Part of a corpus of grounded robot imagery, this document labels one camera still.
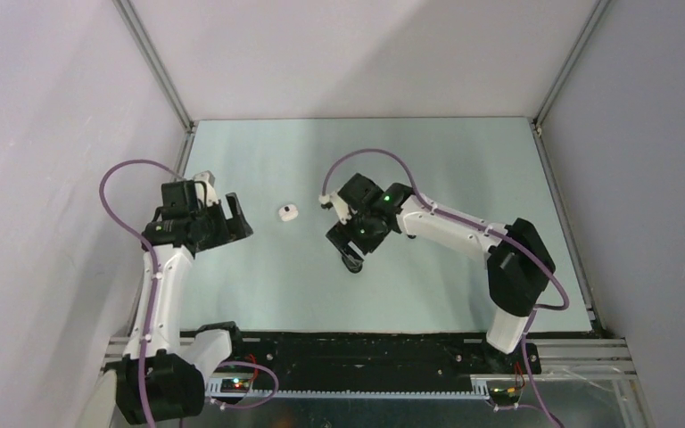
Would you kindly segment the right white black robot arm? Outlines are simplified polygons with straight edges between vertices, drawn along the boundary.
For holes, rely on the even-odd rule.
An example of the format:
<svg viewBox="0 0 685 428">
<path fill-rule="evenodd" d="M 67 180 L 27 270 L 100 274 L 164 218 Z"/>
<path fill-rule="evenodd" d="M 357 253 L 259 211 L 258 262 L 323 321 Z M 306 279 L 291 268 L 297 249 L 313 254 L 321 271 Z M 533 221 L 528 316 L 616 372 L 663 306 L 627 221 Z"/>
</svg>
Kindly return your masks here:
<svg viewBox="0 0 685 428">
<path fill-rule="evenodd" d="M 511 225 L 488 223 L 442 208 L 408 185 L 394 183 L 382 189 L 361 174 L 320 195 L 319 202 L 337 217 L 326 238 L 353 274 L 390 234 L 424 238 L 483 263 L 495 306 L 485 335 L 484 364 L 505 373 L 517 363 L 523 331 L 555 271 L 533 224 L 522 218 Z"/>
</svg>

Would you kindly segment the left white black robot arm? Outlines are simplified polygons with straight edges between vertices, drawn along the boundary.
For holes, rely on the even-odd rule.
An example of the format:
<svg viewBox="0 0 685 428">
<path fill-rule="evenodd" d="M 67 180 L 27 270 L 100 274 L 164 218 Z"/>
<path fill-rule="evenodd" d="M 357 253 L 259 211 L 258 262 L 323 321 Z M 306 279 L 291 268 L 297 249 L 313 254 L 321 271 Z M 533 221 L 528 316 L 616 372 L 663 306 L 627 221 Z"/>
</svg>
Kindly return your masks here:
<svg viewBox="0 0 685 428">
<path fill-rule="evenodd" d="M 246 360 L 236 324 L 201 327 L 181 347 L 181 312 L 197 254 L 252 236 L 235 193 L 220 200 L 208 172 L 162 185 L 162 204 L 143 230 L 144 284 L 135 323 L 115 372 L 116 406 L 129 424 L 197 416 L 220 366 L 235 371 Z"/>
</svg>

